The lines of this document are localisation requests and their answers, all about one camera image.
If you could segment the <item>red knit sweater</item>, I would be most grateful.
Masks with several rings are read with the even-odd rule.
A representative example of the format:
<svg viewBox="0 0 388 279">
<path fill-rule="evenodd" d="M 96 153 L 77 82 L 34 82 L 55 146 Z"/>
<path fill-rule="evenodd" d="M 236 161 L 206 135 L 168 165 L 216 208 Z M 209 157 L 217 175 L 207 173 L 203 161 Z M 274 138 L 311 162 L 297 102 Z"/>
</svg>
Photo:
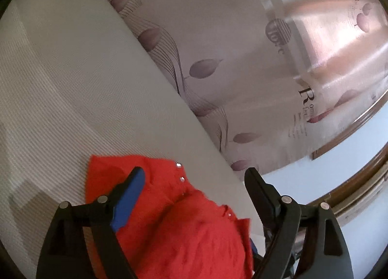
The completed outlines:
<svg viewBox="0 0 388 279">
<path fill-rule="evenodd" d="M 138 278 L 251 278 L 250 221 L 209 200 L 172 160 L 92 156 L 86 201 L 109 194 L 135 167 L 145 185 L 116 236 Z"/>
</svg>

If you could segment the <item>beige woven table cloth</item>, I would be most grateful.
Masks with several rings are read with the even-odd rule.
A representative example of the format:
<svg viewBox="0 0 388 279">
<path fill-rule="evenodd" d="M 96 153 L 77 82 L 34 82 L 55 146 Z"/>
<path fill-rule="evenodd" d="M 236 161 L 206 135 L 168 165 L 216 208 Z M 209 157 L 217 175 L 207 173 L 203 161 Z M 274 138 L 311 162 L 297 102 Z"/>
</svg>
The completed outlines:
<svg viewBox="0 0 388 279">
<path fill-rule="evenodd" d="M 61 201 L 83 204 L 92 155 L 184 166 L 262 224 L 242 182 L 107 0 L 12 0 L 1 17 L 1 242 L 34 278 Z"/>
</svg>

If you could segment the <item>leaf patterned curtain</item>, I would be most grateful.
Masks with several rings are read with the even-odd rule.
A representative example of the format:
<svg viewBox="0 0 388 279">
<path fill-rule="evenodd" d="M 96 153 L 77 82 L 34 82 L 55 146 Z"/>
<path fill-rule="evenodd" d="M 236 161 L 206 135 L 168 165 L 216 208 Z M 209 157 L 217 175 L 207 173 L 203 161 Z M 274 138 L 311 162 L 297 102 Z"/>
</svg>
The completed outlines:
<svg viewBox="0 0 388 279">
<path fill-rule="evenodd" d="M 271 172 L 387 89 L 379 0 L 108 0 L 231 168 Z"/>
</svg>

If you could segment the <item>brown wooden door frame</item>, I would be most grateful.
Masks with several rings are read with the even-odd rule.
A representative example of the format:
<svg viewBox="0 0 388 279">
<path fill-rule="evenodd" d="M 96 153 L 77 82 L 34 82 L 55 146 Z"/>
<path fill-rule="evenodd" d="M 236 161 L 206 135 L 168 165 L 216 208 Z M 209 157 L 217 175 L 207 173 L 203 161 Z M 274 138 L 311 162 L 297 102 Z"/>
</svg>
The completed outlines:
<svg viewBox="0 0 388 279">
<path fill-rule="evenodd" d="M 340 186 L 310 202 L 330 205 L 340 226 L 363 212 L 378 193 L 387 187 L 387 146 L 384 146 L 361 170 Z"/>
</svg>

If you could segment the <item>brown wooden window frame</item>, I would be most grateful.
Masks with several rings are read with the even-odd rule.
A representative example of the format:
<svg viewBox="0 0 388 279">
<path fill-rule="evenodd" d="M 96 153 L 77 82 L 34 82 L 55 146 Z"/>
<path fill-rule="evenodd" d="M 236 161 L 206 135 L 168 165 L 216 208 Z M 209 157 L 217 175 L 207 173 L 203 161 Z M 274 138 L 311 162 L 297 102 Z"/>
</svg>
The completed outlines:
<svg viewBox="0 0 388 279">
<path fill-rule="evenodd" d="M 311 160 L 318 159 L 323 156 L 323 154 L 329 152 L 334 147 L 338 146 L 340 143 L 345 141 L 348 137 L 354 134 L 359 128 L 361 128 L 367 121 L 369 121 L 373 116 L 375 116 L 380 109 L 387 103 L 387 91 L 384 93 L 362 114 L 360 115 L 349 127 L 347 127 L 343 132 L 341 132 L 333 140 L 312 152 Z"/>
</svg>

